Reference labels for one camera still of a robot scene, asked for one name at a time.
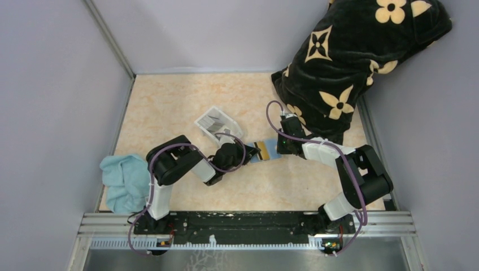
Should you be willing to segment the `thin credit card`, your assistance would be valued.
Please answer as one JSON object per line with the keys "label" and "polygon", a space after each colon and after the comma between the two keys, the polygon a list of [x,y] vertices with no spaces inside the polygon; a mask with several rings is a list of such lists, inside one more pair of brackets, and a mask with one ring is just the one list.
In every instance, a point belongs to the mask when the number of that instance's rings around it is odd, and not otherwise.
{"label": "thin credit card", "polygon": [[258,153],[259,161],[267,161],[270,159],[267,145],[264,141],[254,142],[254,146],[260,149],[260,153]]}

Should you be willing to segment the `white plastic card box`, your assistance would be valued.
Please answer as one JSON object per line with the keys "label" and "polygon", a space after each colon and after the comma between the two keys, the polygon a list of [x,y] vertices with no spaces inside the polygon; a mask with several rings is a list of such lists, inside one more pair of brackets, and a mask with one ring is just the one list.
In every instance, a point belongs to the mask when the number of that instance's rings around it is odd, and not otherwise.
{"label": "white plastic card box", "polygon": [[203,135],[220,147],[223,143],[233,143],[234,138],[219,133],[227,133],[241,139],[244,135],[238,122],[216,106],[212,106],[194,122]]}

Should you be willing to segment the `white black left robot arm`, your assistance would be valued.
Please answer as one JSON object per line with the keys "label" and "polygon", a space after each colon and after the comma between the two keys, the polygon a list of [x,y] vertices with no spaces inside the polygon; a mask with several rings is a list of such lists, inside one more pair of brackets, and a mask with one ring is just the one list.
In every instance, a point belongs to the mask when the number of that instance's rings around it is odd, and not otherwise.
{"label": "white black left robot arm", "polygon": [[238,137],[215,133],[220,147],[214,155],[205,156],[185,135],[180,135],[152,149],[146,157],[151,176],[146,212],[147,226],[157,234],[169,227],[170,200],[173,185],[191,172],[205,185],[220,182],[224,175],[247,165],[260,148],[244,144]]}

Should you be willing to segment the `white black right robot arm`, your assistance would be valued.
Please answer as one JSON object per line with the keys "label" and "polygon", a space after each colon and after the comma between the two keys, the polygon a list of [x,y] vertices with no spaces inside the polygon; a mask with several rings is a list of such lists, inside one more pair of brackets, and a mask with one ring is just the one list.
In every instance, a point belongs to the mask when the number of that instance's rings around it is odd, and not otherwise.
{"label": "white black right robot arm", "polygon": [[277,152],[317,161],[336,169],[342,191],[319,208],[318,225],[332,233],[344,216],[390,194],[394,188],[383,163],[370,145],[345,147],[306,135],[299,118],[292,114],[281,116]]}

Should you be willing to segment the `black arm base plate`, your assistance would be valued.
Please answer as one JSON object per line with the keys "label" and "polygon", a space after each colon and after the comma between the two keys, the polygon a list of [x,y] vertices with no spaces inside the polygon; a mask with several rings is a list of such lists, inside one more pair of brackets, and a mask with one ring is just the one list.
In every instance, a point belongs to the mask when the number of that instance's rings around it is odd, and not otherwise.
{"label": "black arm base plate", "polygon": [[353,234],[356,231],[352,215],[330,222],[326,215],[307,211],[267,212],[208,212],[172,211],[165,217],[154,220],[148,213],[140,216],[134,226],[134,234],[176,235],[188,230],[286,230],[294,234]]}

